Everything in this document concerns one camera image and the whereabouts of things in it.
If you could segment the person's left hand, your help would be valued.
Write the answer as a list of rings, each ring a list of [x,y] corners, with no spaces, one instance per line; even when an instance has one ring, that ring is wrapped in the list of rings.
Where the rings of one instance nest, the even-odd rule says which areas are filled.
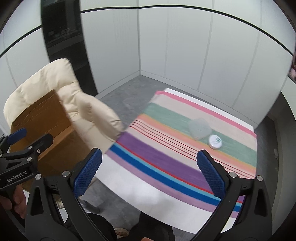
[[[25,219],[27,214],[27,203],[22,185],[16,187],[12,199],[0,196],[0,201],[5,210],[13,209],[22,219]]]

